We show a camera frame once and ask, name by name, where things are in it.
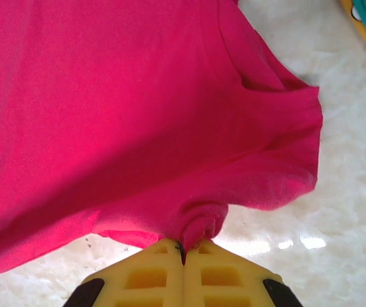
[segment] t-shirt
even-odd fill
[[[0,1],[0,273],[89,233],[190,249],[317,181],[318,88],[233,0]]]

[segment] yellow foam pad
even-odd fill
[[[279,275],[207,240],[183,266],[179,245],[163,239],[88,276],[82,284],[97,281],[98,289],[78,287],[81,294],[67,306],[275,307],[267,279],[283,285]]]
[[[355,25],[355,28],[358,30],[359,34],[361,35],[363,41],[366,44],[366,28],[363,25],[363,23],[359,20],[356,20],[353,17],[353,0],[340,0],[342,6],[344,7],[344,10],[346,11],[347,15],[349,16],[349,19],[352,21],[352,23]]]

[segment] floor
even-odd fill
[[[319,183],[276,212],[233,206],[220,246],[282,275],[304,306],[366,306],[366,48],[337,0],[243,0],[293,72],[321,87]],[[0,307],[62,306],[92,272],[135,252],[95,235],[0,275]]]

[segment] yellow object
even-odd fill
[[[340,2],[366,44],[366,28],[356,14],[353,0],[340,0]]]
[[[64,307],[299,307],[281,277],[211,241],[169,239],[87,277]]]

